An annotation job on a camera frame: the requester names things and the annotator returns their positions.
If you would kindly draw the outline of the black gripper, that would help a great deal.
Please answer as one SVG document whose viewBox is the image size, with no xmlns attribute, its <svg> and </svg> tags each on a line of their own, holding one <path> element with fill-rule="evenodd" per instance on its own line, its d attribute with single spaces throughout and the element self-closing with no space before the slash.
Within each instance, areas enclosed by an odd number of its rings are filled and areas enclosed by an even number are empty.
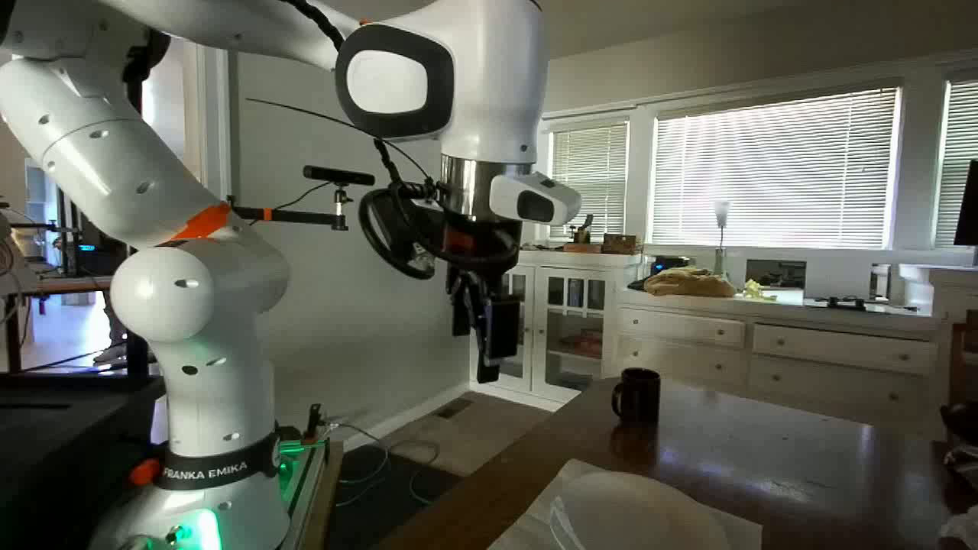
<svg viewBox="0 0 978 550">
<path fill-rule="evenodd" d="M 516 219 L 451 216 L 444 228 L 444 260 L 450 261 L 451 336 L 470 334 L 467 291 L 494 291 L 502 274 L 516 264 Z M 488 296 L 478 322 L 478 381 L 494 381 L 502 359 L 519 345 L 519 298 Z"/>
</svg>

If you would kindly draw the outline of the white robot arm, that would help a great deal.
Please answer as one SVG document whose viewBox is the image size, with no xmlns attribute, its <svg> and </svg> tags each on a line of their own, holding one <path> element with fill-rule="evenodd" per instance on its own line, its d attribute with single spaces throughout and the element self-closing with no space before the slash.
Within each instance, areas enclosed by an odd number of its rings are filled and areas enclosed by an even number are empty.
<svg viewBox="0 0 978 550">
<path fill-rule="evenodd" d="M 166 41 L 324 68 L 372 141 L 438 136 L 444 178 L 372 189 L 360 215 L 385 219 L 368 243 L 388 261 L 446 260 L 488 334 L 519 225 L 563 215 L 536 171 L 541 28 L 536 0 L 431 0 L 385 20 L 324 0 L 3 0 L 3 121 L 101 233 L 134 247 L 110 296 L 168 397 L 162 471 L 101 519 L 92 550 L 277 550 L 293 531 L 256 343 L 286 261 L 127 104 Z"/>
</svg>

